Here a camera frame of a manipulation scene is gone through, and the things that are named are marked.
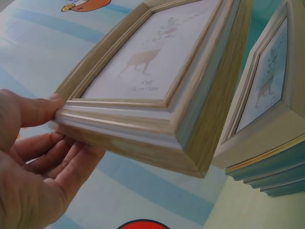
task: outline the blue stripe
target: blue stripe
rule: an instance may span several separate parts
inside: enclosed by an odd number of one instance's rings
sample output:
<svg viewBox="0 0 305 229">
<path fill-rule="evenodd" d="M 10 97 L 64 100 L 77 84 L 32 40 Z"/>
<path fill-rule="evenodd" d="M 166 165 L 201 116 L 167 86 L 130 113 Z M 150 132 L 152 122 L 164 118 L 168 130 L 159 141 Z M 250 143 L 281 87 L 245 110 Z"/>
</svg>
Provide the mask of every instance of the blue stripe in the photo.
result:
<svg viewBox="0 0 305 229">
<path fill-rule="evenodd" d="M 17 80 L 15 80 L 15 78 L 12 77 L 1 66 L 0 66 L 0 89 L 8 89 L 22 97 L 27 97 L 31 99 L 37 98 L 37 96 L 35 96 L 32 92 L 29 91 L 29 89 L 27 89 Z M 44 124 L 41 127 L 43 127 L 47 132 L 51 131 L 47 124 Z"/>
<path fill-rule="evenodd" d="M 97 43 L 105 34 L 65 19 L 23 9 L 9 9 L 10 16 L 60 31 L 79 39 Z"/>
<path fill-rule="evenodd" d="M 109 4 L 107 6 L 104 6 L 105 9 L 109 9 L 109 10 L 114 10 L 117 12 L 121 12 L 121 13 L 125 13 L 128 14 L 132 11 L 132 9 L 123 7 L 123 6 L 118 6 L 118 5 L 114 5 L 114 4 Z"/>
<path fill-rule="evenodd" d="M 63 215 L 58 221 L 51 225 L 52 229 L 83 229 L 80 225 L 74 222 L 72 219 Z"/>
<path fill-rule="evenodd" d="M 98 169 L 128 189 L 168 211 L 204 225 L 214 204 L 164 180 L 122 156 L 107 153 Z"/>
</svg>

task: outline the gold trim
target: gold trim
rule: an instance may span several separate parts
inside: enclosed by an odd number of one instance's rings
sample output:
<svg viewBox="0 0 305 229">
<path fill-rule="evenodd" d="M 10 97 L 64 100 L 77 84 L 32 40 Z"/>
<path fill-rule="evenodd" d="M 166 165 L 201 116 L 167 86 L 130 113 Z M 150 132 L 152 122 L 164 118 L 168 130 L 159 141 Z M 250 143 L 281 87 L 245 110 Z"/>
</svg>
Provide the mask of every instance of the gold trim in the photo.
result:
<svg viewBox="0 0 305 229">
<path fill-rule="evenodd" d="M 263 153 L 261 155 L 253 157 L 253 158 L 251 158 L 249 160 L 246 160 L 244 162 L 241 162 L 239 164 L 230 166 L 230 167 L 225 169 L 225 173 L 226 174 L 232 173 L 235 170 L 241 169 L 243 167 L 246 167 L 246 166 L 249 166 L 251 164 L 254 164 L 254 163 L 258 162 L 258 161 L 261 161 L 261 160 L 264 160 L 266 158 L 269 158 L 269 157 L 271 157 L 273 155 L 276 155 L 278 153 L 281 153 L 282 151 L 287 150 L 287 149 L 289 149 L 289 148 L 291 148 L 291 147 L 293 147 L 293 146 L 295 146 L 295 145 L 297 145 L 297 144 L 299 144 L 299 143 L 301 143 L 303 141 L 305 141 L 305 134 L 303 134 L 303 135 L 301 135 L 301 136 L 299 136 L 299 137 L 297 137 L 297 138 L 295 138 L 295 139 L 293 139 L 293 140 L 291 140 L 291 141 L 289 141 L 287 143 L 284 143 L 284 144 L 282 144 L 282 145 L 280 145 L 280 146 L 278 146 L 278 147 L 276 147 L 276 148 L 274 148 L 274 149 L 272 149 L 272 150 L 270 150 L 268 152 L 265 152 L 265 153 Z"/>
</svg>

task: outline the cartoon illustration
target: cartoon illustration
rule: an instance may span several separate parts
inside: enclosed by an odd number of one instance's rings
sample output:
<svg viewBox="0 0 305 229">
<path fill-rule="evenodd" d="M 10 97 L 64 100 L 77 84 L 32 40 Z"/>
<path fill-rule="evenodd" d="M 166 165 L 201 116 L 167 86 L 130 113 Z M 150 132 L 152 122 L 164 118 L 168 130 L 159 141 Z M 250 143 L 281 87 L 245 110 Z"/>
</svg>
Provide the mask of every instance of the cartoon illustration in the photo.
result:
<svg viewBox="0 0 305 229">
<path fill-rule="evenodd" d="M 62 8 L 62 12 L 70 10 L 77 12 L 90 12 L 107 6 L 111 0 L 77 0 L 72 4 L 67 4 Z"/>
<path fill-rule="evenodd" d="M 169 229 L 168 226 L 150 219 L 138 219 L 123 224 L 118 229 Z"/>
<path fill-rule="evenodd" d="M 160 26 L 160 30 L 157 32 L 156 36 L 142 43 L 139 52 L 131 56 L 131 58 L 126 63 L 126 67 L 120 72 L 118 77 L 120 77 L 129 66 L 134 66 L 134 70 L 137 70 L 137 67 L 140 64 L 145 64 L 142 70 L 142 74 L 145 74 L 149 63 L 158 55 L 161 48 L 166 44 L 166 41 L 175 36 L 174 32 L 178 30 L 178 27 L 182 23 L 187 22 L 188 20 L 193 19 L 201 14 L 203 14 L 203 12 L 197 13 L 186 20 L 182 20 L 180 23 L 178 22 L 178 19 L 171 17 L 167 21 L 166 25 Z"/>
<path fill-rule="evenodd" d="M 258 101 L 261 97 L 265 96 L 265 93 L 268 91 L 269 95 L 273 94 L 271 92 L 271 85 L 274 79 L 274 73 L 275 73 L 275 64 L 277 64 L 277 53 L 278 53 L 278 48 L 281 46 L 281 43 L 284 40 L 284 36 L 279 42 L 279 45 L 275 48 L 272 48 L 270 51 L 270 57 L 268 58 L 268 68 L 267 71 L 265 72 L 264 76 L 261 78 L 261 83 L 259 84 L 259 91 L 257 94 L 257 101 L 255 104 L 255 107 L 257 108 Z"/>
</svg>

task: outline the finger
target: finger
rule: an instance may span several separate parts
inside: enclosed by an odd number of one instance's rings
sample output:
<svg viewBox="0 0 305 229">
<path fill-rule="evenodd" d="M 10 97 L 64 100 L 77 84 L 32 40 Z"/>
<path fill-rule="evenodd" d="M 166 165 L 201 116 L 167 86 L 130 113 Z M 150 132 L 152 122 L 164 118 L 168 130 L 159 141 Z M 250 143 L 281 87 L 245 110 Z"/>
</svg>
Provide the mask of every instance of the finger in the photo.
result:
<svg viewBox="0 0 305 229">
<path fill-rule="evenodd" d="M 49 171 L 46 175 L 50 178 L 55 179 L 59 173 L 61 173 L 64 168 L 75 158 L 76 155 L 84 148 L 85 144 L 81 142 L 75 142 L 75 144 L 71 147 L 66 157 L 63 159 L 62 163 L 58 165 L 56 168 Z"/>
<path fill-rule="evenodd" d="M 53 118 L 55 112 L 64 105 L 58 94 L 48 99 L 29 99 L 10 92 L 19 104 L 21 111 L 21 127 L 42 125 Z"/>
<path fill-rule="evenodd" d="M 104 154 L 104 150 L 85 146 L 64 170 L 58 174 L 55 182 L 63 192 L 66 203 L 71 203 L 78 190 L 89 178 Z"/>
<path fill-rule="evenodd" d="M 47 133 L 17 140 L 12 148 L 27 162 L 44 155 L 63 138 L 63 135 L 56 132 Z"/>
<path fill-rule="evenodd" d="M 65 137 L 63 140 L 58 142 L 52 149 L 50 149 L 45 155 L 31 161 L 28 166 L 31 171 L 37 174 L 45 174 L 51 169 L 56 168 L 61 164 L 67 153 L 73 146 L 74 140 Z"/>
</svg>

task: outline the fingernail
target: fingernail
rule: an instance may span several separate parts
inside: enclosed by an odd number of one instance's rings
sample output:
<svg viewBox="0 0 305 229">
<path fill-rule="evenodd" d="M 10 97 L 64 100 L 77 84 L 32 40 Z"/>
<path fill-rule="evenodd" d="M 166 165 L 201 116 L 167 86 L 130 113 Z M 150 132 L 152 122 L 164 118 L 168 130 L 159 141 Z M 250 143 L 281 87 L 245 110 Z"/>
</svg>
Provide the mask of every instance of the fingernail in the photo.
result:
<svg viewBox="0 0 305 229">
<path fill-rule="evenodd" d="M 59 94 L 57 94 L 57 93 L 55 93 L 55 94 L 53 94 L 53 95 L 51 95 L 49 98 L 48 98 L 48 100 L 56 100 L 56 99 L 59 99 L 60 98 L 60 96 L 59 96 Z"/>
</svg>

